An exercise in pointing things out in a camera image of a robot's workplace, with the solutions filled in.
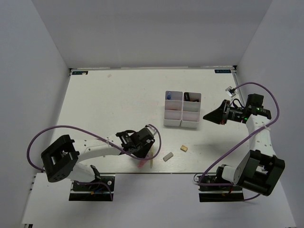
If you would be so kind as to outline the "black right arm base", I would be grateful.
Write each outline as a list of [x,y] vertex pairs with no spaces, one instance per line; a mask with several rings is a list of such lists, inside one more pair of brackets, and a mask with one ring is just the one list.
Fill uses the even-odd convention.
[[[202,173],[196,173],[193,177],[195,184],[198,185]],[[217,180],[215,173],[208,173],[201,181],[202,183],[228,183],[226,180]],[[244,201],[243,189],[232,186],[199,186],[199,202],[238,202]]]

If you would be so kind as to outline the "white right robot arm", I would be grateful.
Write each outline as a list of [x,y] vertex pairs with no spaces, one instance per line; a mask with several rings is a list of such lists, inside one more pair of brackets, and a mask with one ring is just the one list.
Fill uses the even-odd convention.
[[239,186],[257,194],[268,196],[285,169],[285,161],[275,155],[270,130],[271,113],[263,107],[264,97],[250,94],[244,107],[237,107],[224,100],[220,107],[203,116],[204,120],[224,125],[234,121],[246,125],[249,135],[249,151],[237,167],[222,164],[216,176],[199,178],[205,187]]

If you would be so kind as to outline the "pink highlighter pen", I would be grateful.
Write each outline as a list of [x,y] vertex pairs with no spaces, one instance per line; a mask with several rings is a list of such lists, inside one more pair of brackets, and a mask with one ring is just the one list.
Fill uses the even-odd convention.
[[146,162],[147,162],[147,161],[140,161],[140,162],[138,163],[137,167],[138,167],[138,168],[143,167],[143,166],[145,165]]

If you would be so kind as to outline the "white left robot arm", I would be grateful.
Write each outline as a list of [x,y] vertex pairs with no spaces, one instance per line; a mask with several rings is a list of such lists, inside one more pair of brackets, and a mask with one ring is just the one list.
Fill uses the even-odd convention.
[[84,182],[91,190],[99,187],[101,178],[93,165],[81,162],[105,156],[121,156],[129,153],[137,159],[144,159],[155,142],[156,131],[145,126],[140,131],[127,130],[104,140],[73,140],[66,134],[60,136],[41,154],[49,182],[65,178]]

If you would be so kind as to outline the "black pink highlighter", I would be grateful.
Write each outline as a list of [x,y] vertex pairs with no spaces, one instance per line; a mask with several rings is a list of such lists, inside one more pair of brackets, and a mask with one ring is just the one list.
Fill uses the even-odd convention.
[[192,102],[192,99],[191,99],[190,94],[188,92],[184,93],[184,101]]

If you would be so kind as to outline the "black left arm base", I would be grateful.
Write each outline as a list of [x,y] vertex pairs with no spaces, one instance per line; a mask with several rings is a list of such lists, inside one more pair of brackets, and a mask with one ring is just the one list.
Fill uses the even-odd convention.
[[114,197],[114,184],[115,184],[115,175],[107,174],[101,175],[101,182],[106,184],[109,188],[102,184],[93,184],[93,185],[79,185],[72,184],[69,201],[108,201],[111,202],[111,196]]

